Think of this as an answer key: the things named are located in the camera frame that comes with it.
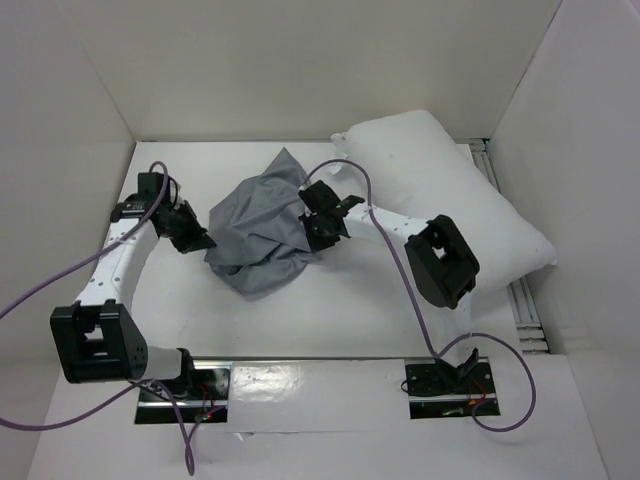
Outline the grey pillowcase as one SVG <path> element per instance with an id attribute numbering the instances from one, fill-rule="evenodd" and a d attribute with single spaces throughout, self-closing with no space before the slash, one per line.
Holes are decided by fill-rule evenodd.
<path id="1" fill-rule="evenodd" d="M 259 175 L 243 180 L 209 212 L 216 245 L 204 261 L 245 297 L 269 295 L 317 260 L 300 221 L 299 187 L 307 174 L 283 148 Z"/>

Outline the white pillow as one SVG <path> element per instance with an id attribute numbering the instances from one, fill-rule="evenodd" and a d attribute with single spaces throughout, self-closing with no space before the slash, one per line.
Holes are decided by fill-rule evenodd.
<path id="1" fill-rule="evenodd" d="M 556 265 L 552 243 L 489 183 L 429 111 L 361 122 L 331 141 L 367 171 L 375 205 L 454 221 L 479 262 L 478 293 L 491 294 Z"/>

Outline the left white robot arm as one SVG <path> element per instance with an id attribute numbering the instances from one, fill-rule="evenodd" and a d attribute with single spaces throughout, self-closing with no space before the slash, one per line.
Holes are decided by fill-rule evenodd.
<path id="1" fill-rule="evenodd" d="M 165 166 L 155 162 L 139 174 L 136 192 L 111 211 L 106 243 L 86 287 L 71 305 L 51 314 L 68 382 L 157 380 L 176 399 L 196 390 L 198 376 L 189 351 L 148 345 L 132 316 L 139 279 L 162 238 L 181 254 L 215 245 Z"/>

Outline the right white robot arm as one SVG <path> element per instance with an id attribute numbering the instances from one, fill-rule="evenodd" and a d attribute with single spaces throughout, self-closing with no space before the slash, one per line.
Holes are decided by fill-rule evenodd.
<path id="1" fill-rule="evenodd" d="M 431 371 L 409 380 L 406 391 L 438 396 L 466 390 L 478 349 L 450 343 L 471 332 L 470 303 L 480 265 L 454 221 L 446 215 L 410 218 L 355 195 L 341 199 L 322 181 L 301 188 L 299 197 L 305 205 L 300 220 L 312 251 L 342 239 L 389 248 L 411 305 L 421 314 L 420 328 L 429 334 L 427 349 L 435 356 Z"/>

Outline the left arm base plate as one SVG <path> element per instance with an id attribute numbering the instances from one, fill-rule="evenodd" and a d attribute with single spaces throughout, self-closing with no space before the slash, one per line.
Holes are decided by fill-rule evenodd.
<path id="1" fill-rule="evenodd" d="M 188 380 L 162 380 L 171 394 L 155 384 L 141 388 L 134 423 L 177 424 L 171 398 L 175 399 L 183 422 L 187 425 L 226 423 L 231 377 L 230 361 L 195 359 Z"/>

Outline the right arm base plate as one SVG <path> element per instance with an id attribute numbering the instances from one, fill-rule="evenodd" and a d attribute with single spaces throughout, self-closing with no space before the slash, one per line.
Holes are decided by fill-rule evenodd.
<path id="1" fill-rule="evenodd" d="M 405 379 L 400 388 L 408 397 L 412 420 L 450 419 L 476 415 L 499 416 L 493 372 L 486 358 L 480 358 L 461 380 L 447 377 L 451 370 L 432 359 L 405 362 Z"/>

